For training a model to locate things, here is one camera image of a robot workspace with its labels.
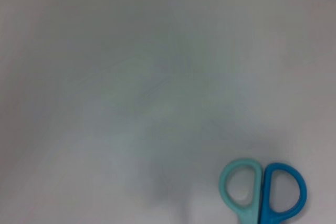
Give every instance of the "light blue scissor handle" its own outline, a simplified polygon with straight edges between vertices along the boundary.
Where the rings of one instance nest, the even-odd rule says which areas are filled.
[[[271,209],[269,205],[272,173],[275,170],[283,170],[292,175],[298,182],[300,189],[300,196],[298,202],[292,208],[284,212],[275,212],[274,210]],[[301,174],[297,170],[295,170],[293,167],[289,165],[285,165],[282,163],[273,163],[266,167],[263,192],[262,192],[263,204],[261,206],[260,224],[279,224],[282,221],[297,215],[304,207],[306,201],[307,201],[306,183]]]
[[[252,167],[255,171],[253,200],[246,206],[240,206],[235,203],[226,190],[227,179],[230,174],[241,167]],[[258,224],[259,206],[260,206],[260,190],[262,179],[262,167],[261,165],[249,158],[238,159],[229,163],[219,178],[219,192],[223,201],[231,208],[239,217],[241,224]]]

